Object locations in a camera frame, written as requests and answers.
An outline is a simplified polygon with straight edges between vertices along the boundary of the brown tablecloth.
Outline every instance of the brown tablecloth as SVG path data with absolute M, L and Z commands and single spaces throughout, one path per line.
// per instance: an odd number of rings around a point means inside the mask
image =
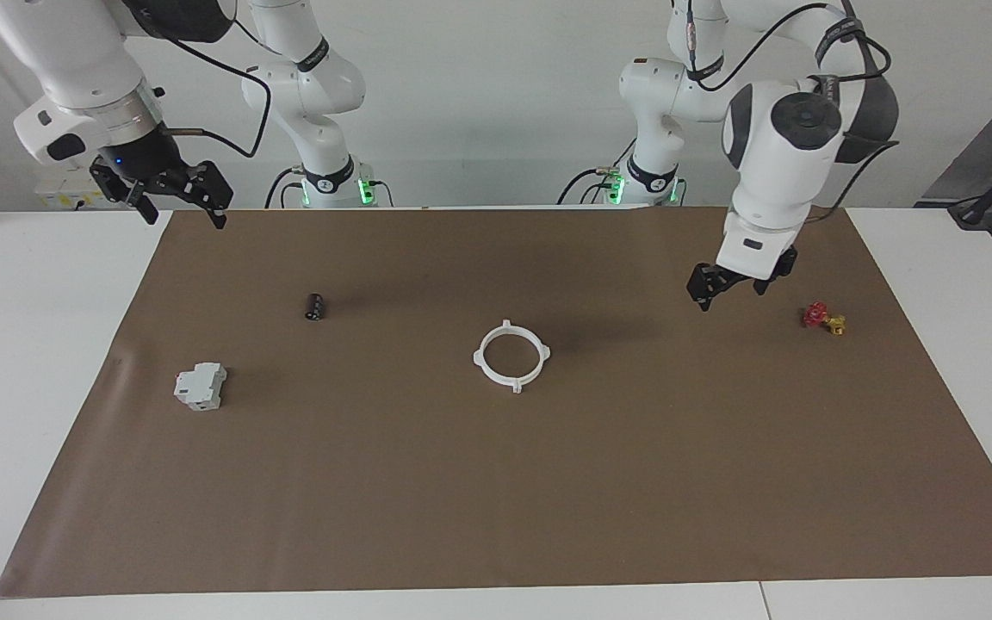
M 992 574 L 991 464 L 846 216 L 711 313 L 721 209 L 229 217 L 174 214 L 0 596 Z M 521 395 L 471 361 L 504 318 L 554 351 Z

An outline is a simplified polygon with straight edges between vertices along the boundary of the white table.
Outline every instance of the white table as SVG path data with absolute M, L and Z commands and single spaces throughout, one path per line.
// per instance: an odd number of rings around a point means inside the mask
M 992 460 L 992 240 L 940 211 L 854 209 Z M 0 214 L 0 573 L 155 250 L 134 213 Z M 25 417 L 17 404 L 25 403 Z M 992 617 L 992 577 L 0 600 L 0 617 Z

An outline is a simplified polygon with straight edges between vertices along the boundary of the white plastic block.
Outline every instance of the white plastic block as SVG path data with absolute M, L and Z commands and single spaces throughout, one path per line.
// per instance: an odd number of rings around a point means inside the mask
M 217 362 L 194 365 L 188 372 L 178 373 L 174 397 L 196 412 L 220 409 L 220 385 L 228 378 L 228 370 Z

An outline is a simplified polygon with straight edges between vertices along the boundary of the white plastic ring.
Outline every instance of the white plastic ring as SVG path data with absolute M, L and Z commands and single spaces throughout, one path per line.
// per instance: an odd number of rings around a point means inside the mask
M 521 377 L 503 376 L 497 373 L 496 370 L 493 370 L 492 366 L 488 365 L 488 360 L 485 360 L 485 349 L 488 349 L 488 345 L 492 344 L 492 341 L 501 337 L 501 335 L 517 335 L 517 337 L 523 338 L 530 344 L 535 345 L 535 349 L 538 350 L 538 365 L 535 366 L 535 369 Z M 484 370 L 485 376 L 500 385 L 508 386 L 516 394 L 523 392 L 523 385 L 527 385 L 538 378 L 539 374 L 543 372 L 543 365 L 546 364 L 549 358 L 550 348 L 544 345 L 543 341 L 539 340 L 539 337 L 534 332 L 526 328 L 520 328 L 518 325 L 512 325 L 512 322 L 507 319 L 504 319 L 503 325 L 499 326 L 499 328 L 493 329 L 485 335 L 480 341 L 480 348 L 473 353 L 473 363 L 479 365 L 481 370 Z

